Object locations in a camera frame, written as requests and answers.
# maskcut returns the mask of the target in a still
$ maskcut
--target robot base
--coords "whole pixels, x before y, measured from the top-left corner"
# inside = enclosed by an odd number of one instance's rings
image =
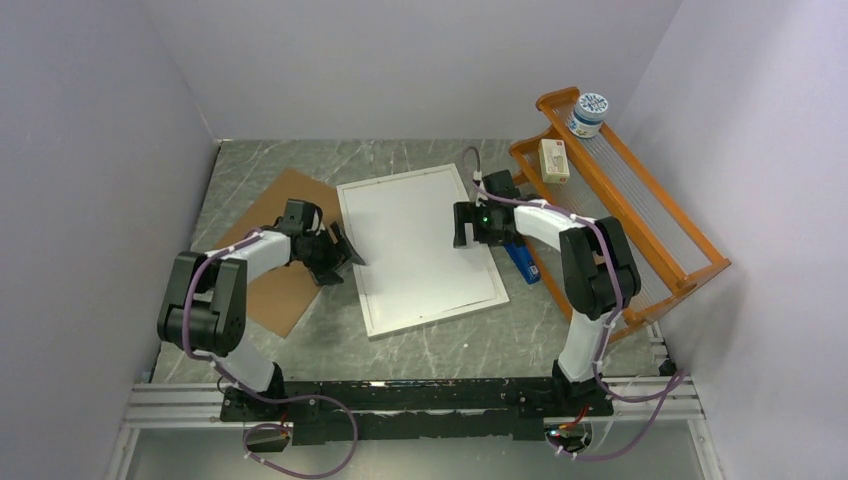
[[[559,362],[555,360],[551,372],[551,383],[553,393],[559,403],[589,405],[590,407],[608,406],[610,412],[612,412],[612,400],[607,399],[607,393],[598,385],[594,377],[582,382],[570,382],[559,367]]]
[[[355,412],[360,440],[511,435],[514,440],[536,441],[545,438],[546,417],[576,417],[587,404],[589,417],[613,414],[605,396],[566,400],[561,388],[553,377],[291,381],[286,394],[321,394],[344,403]],[[255,405],[242,401],[243,396],[232,387],[227,390],[222,421],[279,422],[287,413],[286,421],[295,425],[293,445],[350,440],[347,416],[331,404]]]

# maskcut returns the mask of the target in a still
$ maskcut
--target wire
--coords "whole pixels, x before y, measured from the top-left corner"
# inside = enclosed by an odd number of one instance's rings
[[[627,392],[627,389],[630,388],[631,385],[633,385],[633,382],[635,382],[640,377],[642,377],[642,375],[636,375],[635,377],[631,378],[630,381],[627,382],[627,385],[625,385],[624,388],[621,390],[621,394],[624,395]],[[610,421],[607,422],[606,427],[604,427],[604,434],[601,436],[601,440],[597,444],[594,444],[594,443],[592,444],[591,451],[596,452],[596,451],[601,449],[601,446],[604,444],[604,441],[606,441],[606,439],[607,439],[607,435],[609,435],[610,430],[612,430],[613,424],[615,424],[615,417],[612,417],[610,419]],[[594,424],[590,424],[590,425],[592,425],[592,436],[594,437],[594,433],[595,433],[594,428],[595,427],[594,427]]]
[[[580,414],[577,415],[577,418],[575,418],[573,422],[563,423],[562,425],[560,425],[560,430],[568,430],[569,428],[576,427],[577,424],[580,423],[581,420],[583,420],[583,417],[585,417],[587,413],[589,413],[588,403],[586,405],[583,405],[583,408],[580,409]]]
[[[353,426],[353,442],[351,443],[350,450],[348,451],[348,454],[344,458],[344,460],[342,460],[341,463],[339,463],[335,468],[328,470],[327,472],[324,472],[324,473],[306,474],[306,473],[295,472],[293,470],[288,470],[288,469],[281,467],[281,466],[279,466],[279,465],[277,465],[273,462],[270,462],[270,461],[268,461],[268,460],[266,460],[266,459],[260,457],[259,455],[250,451],[250,448],[247,445],[247,439],[251,434],[253,434],[254,432],[259,431],[259,430],[269,430],[269,429],[276,429],[276,430],[279,430],[281,433],[287,432],[287,429],[285,427],[283,427],[282,425],[277,425],[277,424],[274,424],[274,423],[262,423],[262,424],[256,425],[255,427],[248,429],[245,432],[244,436],[242,437],[242,447],[244,447],[244,451],[245,451],[244,458],[246,458],[246,459],[250,458],[251,460],[258,462],[258,463],[261,463],[262,465],[265,465],[266,467],[272,468],[272,469],[274,469],[274,470],[276,470],[280,473],[284,473],[286,475],[289,475],[289,476],[295,477],[295,478],[303,478],[303,479],[327,478],[327,477],[330,477],[332,475],[335,475],[336,473],[341,471],[344,467],[346,467],[347,464],[350,463],[350,460],[353,458],[353,454],[356,453],[356,444],[357,444],[357,440],[359,439],[359,426],[356,424],[356,418],[353,416],[353,412],[349,408],[347,408],[347,406],[345,406],[342,402],[336,400],[335,398],[327,397],[325,395],[298,395],[296,397],[289,397],[289,398],[268,398],[268,397],[265,397],[264,395],[253,390],[252,388],[248,387],[247,385],[239,383],[238,379],[235,378],[235,376],[233,376],[233,374],[228,372],[218,362],[216,362],[215,358],[211,354],[197,354],[197,353],[193,352],[192,349],[191,349],[191,342],[190,342],[190,331],[191,330],[189,328],[190,327],[189,324],[191,322],[191,305],[192,305],[192,302],[194,300],[194,294],[197,291],[197,286],[200,283],[200,278],[203,276],[203,273],[206,271],[207,268],[209,268],[209,266],[215,260],[218,260],[219,258],[221,258],[225,255],[233,253],[233,252],[240,250],[244,247],[247,247],[249,245],[253,245],[254,243],[259,241],[261,236],[262,236],[261,230],[259,230],[259,229],[251,230],[250,232],[248,232],[247,237],[244,240],[236,242],[233,245],[230,245],[229,247],[223,248],[223,249],[218,250],[218,251],[214,252],[213,254],[209,255],[206,258],[206,260],[204,260],[200,264],[200,266],[197,268],[197,271],[194,272],[194,275],[192,275],[192,277],[191,277],[191,282],[189,283],[188,292],[186,293],[185,304],[183,305],[183,324],[182,324],[182,332],[181,332],[182,333],[183,352],[185,352],[187,357],[189,357],[193,360],[211,361],[212,368],[214,368],[215,371],[217,371],[219,374],[221,374],[221,378],[225,378],[225,379],[229,380],[233,384],[233,386],[241,389],[242,391],[244,391],[245,393],[247,393],[251,397],[253,397],[253,398],[255,398],[255,399],[257,399],[261,402],[272,404],[272,405],[283,405],[283,404],[288,404],[288,403],[293,403],[293,402],[315,400],[316,402],[318,402],[318,401],[329,402],[329,403],[332,403],[333,405],[339,407],[339,409],[341,409],[345,413],[345,415],[347,415],[348,419],[350,420],[350,424]]]
[[[474,152],[474,155],[477,159],[477,171],[479,172],[480,171],[480,151],[477,149],[477,147],[474,147],[474,146],[466,147],[462,151],[462,153],[460,154],[460,161],[461,162],[465,161],[465,156],[468,154],[468,152]],[[595,234],[595,237],[597,237],[597,239],[598,239],[598,244],[601,247],[601,254],[604,257],[604,259],[612,258],[612,256],[609,253],[609,247],[607,246],[606,240],[604,240],[604,236],[601,233],[601,230],[591,220],[580,217],[580,216],[578,216],[578,215],[576,215],[572,212],[569,212],[568,210],[566,210],[564,208],[557,207],[556,205],[551,205],[550,203],[547,203],[547,202],[544,202],[544,203],[527,202],[527,201],[523,201],[523,200],[515,200],[515,199],[512,199],[512,198],[505,198],[505,197],[500,197],[500,196],[497,196],[497,195],[492,195],[492,194],[486,192],[486,190],[483,187],[481,187],[478,182],[473,181],[473,179],[472,179],[471,184],[474,187],[474,189],[477,191],[477,193],[484,196],[488,200],[493,200],[493,201],[496,201],[496,202],[499,202],[499,203],[504,203],[504,204],[507,204],[507,205],[526,206],[526,207],[540,208],[542,210],[551,210],[551,211],[559,213],[560,215],[564,215],[564,216],[572,219],[573,221],[589,228],[592,231],[592,233]],[[609,268],[609,269],[607,269],[607,272],[609,273],[610,282],[612,283],[613,292],[615,293],[615,307],[613,308],[612,313],[607,317],[607,319],[604,323],[604,328],[603,328],[603,331],[601,333],[601,338],[598,340],[598,345],[595,348],[595,354],[593,355],[593,358],[592,358],[592,374],[595,377],[595,382],[597,382],[597,384],[611,398],[614,398],[614,399],[622,401],[622,402],[642,403],[642,402],[647,402],[649,400],[654,400],[654,399],[659,399],[659,402],[657,402],[657,407],[654,409],[653,413],[651,414],[651,417],[648,419],[648,422],[645,424],[645,426],[642,428],[642,430],[639,432],[639,434],[636,435],[636,437],[634,437],[633,440],[630,443],[628,443],[621,450],[614,452],[614,453],[606,454],[606,455],[580,455],[580,456],[578,456],[576,453],[565,452],[565,453],[569,454],[571,456],[571,458],[574,459],[574,460],[582,460],[582,461],[588,461],[588,462],[611,460],[611,459],[614,459],[614,458],[618,458],[622,455],[625,455],[630,450],[632,450],[633,447],[635,447],[642,440],[642,437],[644,437],[645,434],[648,433],[648,430],[650,430],[651,426],[654,424],[654,421],[656,420],[657,415],[659,415],[660,409],[662,408],[662,405],[665,402],[665,399],[668,397],[669,393],[671,393],[672,390],[677,388],[677,386],[680,385],[685,380],[686,376],[688,375],[688,373],[685,370],[678,370],[674,375],[671,376],[671,378],[669,379],[665,388],[663,388],[662,390],[660,390],[659,392],[657,392],[655,394],[645,395],[645,396],[641,396],[641,397],[625,397],[623,395],[619,395],[619,394],[613,392],[609,388],[609,386],[606,383],[604,383],[604,381],[601,379],[600,370],[598,368],[598,365],[600,365],[601,360],[604,357],[604,353],[606,351],[606,347],[607,347],[607,344],[609,342],[610,331],[612,330],[612,324],[617,320],[618,315],[624,309],[624,296],[621,293],[621,286],[619,285],[618,276],[615,273],[615,269]]]
[[[551,432],[545,435],[545,440],[556,450],[556,456],[560,456],[563,451],[568,453],[579,453],[586,450],[589,445],[592,445],[592,439],[595,435],[595,426],[589,422],[583,427],[582,432],[571,433],[571,430],[564,430],[562,434],[559,431]]]

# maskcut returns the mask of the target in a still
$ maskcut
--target blue object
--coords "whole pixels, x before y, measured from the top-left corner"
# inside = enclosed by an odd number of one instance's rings
[[[533,285],[542,278],[539,275],[536,262],[533,261],[533,256],[530,255],[530,250],[527,250],[527,246],[518,247],[514,243],[505,243],[504,248],[528,285]]]

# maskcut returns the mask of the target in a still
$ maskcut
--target whiteboard frame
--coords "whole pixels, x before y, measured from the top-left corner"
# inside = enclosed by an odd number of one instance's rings
[[[457,198],[455,201],[457,202],[465,202],[468,201],[468,192],[465,190],[465,185],[462,183],[462,178],[459,176],[459,171],[456,168],[455,164],[441,165],[438,167],[424,168],[421,170],[415,170],[412,172],[406,173],[398,173],[395,175],[389,175],[380,178],[373,178],[369,180],[363,180],[360,182],[346,183],[344,185],[339,185],[336,187],[336,191],[339,195],[339,205],[341,206],[342,211],[342,219],[345,224],[346,230],[350,233],[353,228],[351,228],[350,224],[350,213],[348,210],[347,200],[345,198],[345,192],[347,190],[351,190],[354,188],[362,188],[370,185],[377,185],[380,183],[386,183],[391,181],[403,180],[406,178],[412,178],[416,176],[429,175],[433,173],[441,173],[441,172],[449,172],[451,177],[453,178],[454,185],[457,190]],[[445,215],[453,215],[453,212],[445,212]],[[353,235],[348,235],[354,247],[356,247],[356,242],[354,241]],[[491,308],[497,305],[502,305],[504,303],[509,302],[509,296],[506,293],[506,288],[503,284],[503,279],[501,279],[501,275],[498,272],[497,265],[495,265],[495,259],[492,257],[492,252],[489,250],[487,245],[483,245],[480,243],[472,242],[467,247],[464,248],[478,248],[481,250],[485,250],[483,252],[483,258],[486,262],[486,270],[489,273],[489,278],[492,280],[492,286],[495,290],[495,297],[488,300],[483,300],[480,302],[471,303],[468,305],[463,305],[461,307],[452,308],[450,310],[446,310],[443,312],[439,312],[436,314],[425,315],[425,316],[416,316],[414,314],[410,314],[408,319],[404,319],[400,326],[393,326],[392,328],[381,328],[379,325],[374,324],[374,318],[371,316],[370,298],[367,293],[365,293],[365,284],[364,278],[362,275],[362,269],[368,268],[368,266],[360,266],[353,265],[353,274],[356,278],[356,290],[359,294],[359,303],[362,307],[362,316],[365,319],[365,329],[368,333],[368,337],[381,336],[391,333],[403,332],[405,330],[409,330],[410,328],[415,328],[421,325],[426,325],[433,322],[443,321],[446,319],[452,319],[454,317],[460,317],[462,315],[476,312],[478,310],[484,310],[487,308]]]

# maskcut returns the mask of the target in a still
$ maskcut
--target white board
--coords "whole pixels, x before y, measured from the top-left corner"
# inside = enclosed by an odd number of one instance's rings
[[[509,301],[485,245],[453,248],[453,204],[468,201],[456,166],[338,187],[368,336]]]

